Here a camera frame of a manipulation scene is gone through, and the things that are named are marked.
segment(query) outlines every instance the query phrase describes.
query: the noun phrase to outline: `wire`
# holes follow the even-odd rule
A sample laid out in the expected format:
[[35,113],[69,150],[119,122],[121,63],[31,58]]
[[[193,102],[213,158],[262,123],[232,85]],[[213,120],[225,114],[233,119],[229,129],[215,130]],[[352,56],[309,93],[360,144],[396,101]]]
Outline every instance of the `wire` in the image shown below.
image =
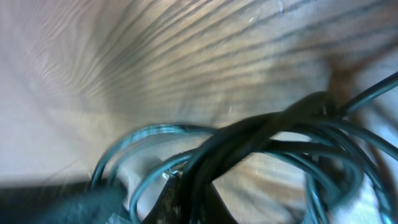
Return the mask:
[[[94,171],[91,188],[100,184],[105,165],[115,153],[125,150],[133,142],[150,134],[204,132],[212,136],[197,149],[167,159],[139,184],[131,197],[129,213],[133,223],[141,223],[137,216],[137,201],[147,186],[163,171],[184,162],[186,164],[181,177],[181,223],[197,222],[200,220],[199,210],[205,204],[206,188],[213,180],[254,152],[269,154],[307,173],[307,212],[302,223],[329,223],[328,212],[349,202],[358,193],[365,174],[373,183],[382,222],[398,223],[398,200],[394,196],[394,189],[390,189],[382,180],[378,166],[348,135],[365,140],[395,160],[398,160],[398,149],[371,131],[343,119],[397,85],[398,72],[340,108],[330,93],[317,92],[282,112],[253,116],[220,129],[191,124],[160,124],[140,129],[116,142],[102,156]],[[271,139],[281,131],[304,134],[312,141]],[[136,152],[129,151],[116,161],[108,184],[113,183],[118,166]],[[343,170],[326,165],[332,161],[341,161]]]

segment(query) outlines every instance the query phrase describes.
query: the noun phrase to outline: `brown wood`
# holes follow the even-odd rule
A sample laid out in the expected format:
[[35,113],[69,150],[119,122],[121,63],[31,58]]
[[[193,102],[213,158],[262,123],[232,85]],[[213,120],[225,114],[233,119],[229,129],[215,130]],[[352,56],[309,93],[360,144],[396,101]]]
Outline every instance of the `brown wood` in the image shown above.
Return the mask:
[[[86,175],[145,124],[224,126],[319,90],[343,102],[398,70],[397,12],[376,0],[2,0],[0,176]],[[395,93],[363,121],[394,144]],[[265,175],[280,163],[245,164]],[[288,192],[302,193],[297,181]]]

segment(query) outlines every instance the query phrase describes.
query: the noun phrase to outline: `bundled cable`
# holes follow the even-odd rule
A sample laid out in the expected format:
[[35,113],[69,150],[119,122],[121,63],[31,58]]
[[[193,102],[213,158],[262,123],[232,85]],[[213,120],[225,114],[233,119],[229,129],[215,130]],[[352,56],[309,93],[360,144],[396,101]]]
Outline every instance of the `bundled cable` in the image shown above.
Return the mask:
[[[348,136],[357,136],[398,160],[398,149],[371,131],[355,126],[344,117],[354,113],[379,95],[398,85],[398,72],[377,83],[339,108],[328,92],[312,93],[278,113],[246,118],[216,129],[191,124],[160,124],[132,132],[104,153],[93,174],[91,187],[100,182],[106,163],[131,143],[160,133],[211,133],[196,149],[172,156],[152,170],[131,197],[130,217],[137,216],[137,201],[146,187],[163,171],[185,163],[181,177],[181,223],[197,223],[206,188],[245,157],[254,152],[270,154],[306,172],[307,212],[303,223],[329,223],[327,213],[347,203],[361,187],[366,174],[373,183],[383,223],[398,223],[395,189],[385,183],[380,169]],[[277,141],[271,137],[281,132],[306,135],[311,142]],[[116,161],[108,184],[115,179],[119,165],[137,151],[129,151]],[[343,169],[333,167],[341,161]]]

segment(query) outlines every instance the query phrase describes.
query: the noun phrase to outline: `cable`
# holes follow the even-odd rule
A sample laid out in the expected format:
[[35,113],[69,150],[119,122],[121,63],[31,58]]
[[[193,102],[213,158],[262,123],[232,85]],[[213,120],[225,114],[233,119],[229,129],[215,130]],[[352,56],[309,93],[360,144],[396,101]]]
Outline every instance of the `cable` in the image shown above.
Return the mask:
[[[137,216],[137,201],[147,186],[164,170],[184,162],[186,163],[181,176],[181,223],[197,222],[200,219],[199,210],[205,204],[206,188],[213,180],[254,152],[274,156],[306,172],[305,192],[308,200],[302,223],[329,223],[328,212],[355,196],[365,174],[373,183],[382,222],[398,223],[395,189],[389,188],[381,178],[378,166],[348,135],[365,140],[396,160],[398,149],[371,131],[343,119],[397,85],[398,72],[360,93],[340,108],[330,93],[317,92],[284,111],[253,116],[220,129],[191,124],[160,124],[140,129],[116,142],[102,156],[94,171],[91,188],[100,184],[105,165],[112,156],[127,149],[133,142],[151,134],[204,132],[212,136],[198,148],[167,159],[139,184],[131,197],[129,213],[133,223],[141,223]],[[312,141],[271,139],[281,131],[304,134]],[[118,166],[135,153],[136,151],[128,151],[116,161],[108,184],[113,183]],[[343,170],[327,165],[332,161],[341,161]]]

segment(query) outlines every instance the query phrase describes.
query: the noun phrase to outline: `tangled cable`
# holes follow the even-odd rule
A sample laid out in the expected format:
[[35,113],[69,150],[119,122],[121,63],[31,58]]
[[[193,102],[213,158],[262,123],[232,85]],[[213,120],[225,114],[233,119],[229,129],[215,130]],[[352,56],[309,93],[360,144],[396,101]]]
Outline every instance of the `tangled cable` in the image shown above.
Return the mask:
[[[146,187],[163,171],[185,162],[181,177],[181,223],[196,223],[206,186],[253,152],[270,154],[306,172],[307,212],[303,223],[329,223],[327,212],[353,198],[363,183],[364,174],[373,183],[382,222],[398,223],[395,189],[390,189],[381,179],[378,166],[348,134],[365,140],[395,160],[398,160],[398,149],[371,131],[343,119],[397,85],[398,72],[339,108],[330,93],[317,92],[282,112],[253,116],[220,129],[191,124],[159,124],[142,128],[124,136],[103,154],[93,173],[91,188],[101,182],[104,168],[115,153],[140,139],[160,133],[204,132],[213,135],[198,148],[167,159],[139,184],[131,197],[129,214],[133,223],[141,223],[137,215],[137,201]],[[312,141],[271,139],[281,131],[303,134]],[[137,150],[128,151],[116,161],[108,184],[115,180],[119,165],[135,153]],[[343,169],[333,167],[334,160],[341,161]]]

